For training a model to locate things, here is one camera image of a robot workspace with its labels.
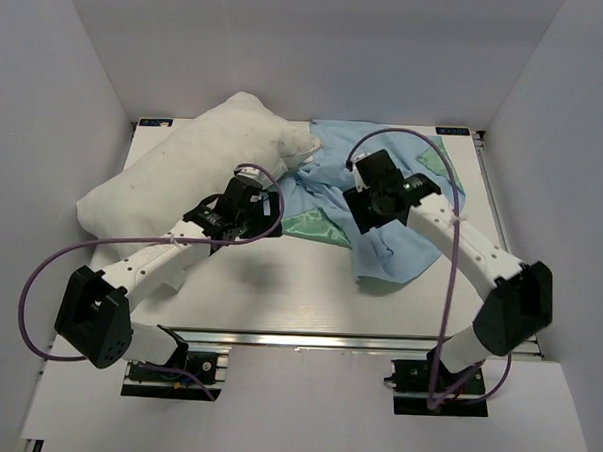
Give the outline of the blue green satin pillowcase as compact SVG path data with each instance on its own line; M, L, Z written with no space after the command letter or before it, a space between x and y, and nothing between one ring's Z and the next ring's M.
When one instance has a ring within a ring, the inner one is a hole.
M315 120L321 148L279 181L285 234L349 248L354 274L407 284L440 256L408 228L419 188L465 203L462 183L439 136L383 125Z

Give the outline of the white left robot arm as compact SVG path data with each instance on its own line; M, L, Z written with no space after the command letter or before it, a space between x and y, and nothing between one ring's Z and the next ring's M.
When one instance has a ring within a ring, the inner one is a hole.
M225 191L203 199L174 227L131 256L68 281L55 329L93 366L124 359L149 364L163 378L184 374L188 345L171 328L132 321L137 306L162 285L230 244L281 234L284 198L238 174Z

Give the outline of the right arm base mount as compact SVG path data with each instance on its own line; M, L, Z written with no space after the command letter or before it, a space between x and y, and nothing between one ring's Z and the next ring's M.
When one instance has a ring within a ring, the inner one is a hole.
M393 360L391 374L383 379L392 391L393 413L400 416L486 418L487 401L471 404L486 391L483 374L478 369L462 386L450 393L441 404L431 410L427 398L430 380L430 363L425 360Z

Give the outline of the white pillow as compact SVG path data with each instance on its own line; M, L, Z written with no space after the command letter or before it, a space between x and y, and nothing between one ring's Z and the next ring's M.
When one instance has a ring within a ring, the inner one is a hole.
M115 244L120 260L164 236L202 199L224 192L239 165L264 173L264 187L296 169L321 146L304 125L271 112L238 92L175 128L119 175L77 203L78 220Z

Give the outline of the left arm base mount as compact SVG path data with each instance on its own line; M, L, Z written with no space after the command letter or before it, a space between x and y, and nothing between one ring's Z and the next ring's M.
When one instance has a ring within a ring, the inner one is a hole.
M229 352L192 346L164 328L176 343L171 359L159 366L129 362L120 394L125 397L214 402L226 380Z

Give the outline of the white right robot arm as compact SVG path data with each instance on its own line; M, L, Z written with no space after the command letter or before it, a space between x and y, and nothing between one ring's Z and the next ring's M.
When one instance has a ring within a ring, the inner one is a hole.
M409 177L379 150L352 162L355 186L343 194L362 233L398 221L455 262L482 305L471 325L450 337L426 366L428 382L449 391L463 371L503 357L553 322L553 274L541 261L526 264L497 247L454 206L435 182Z

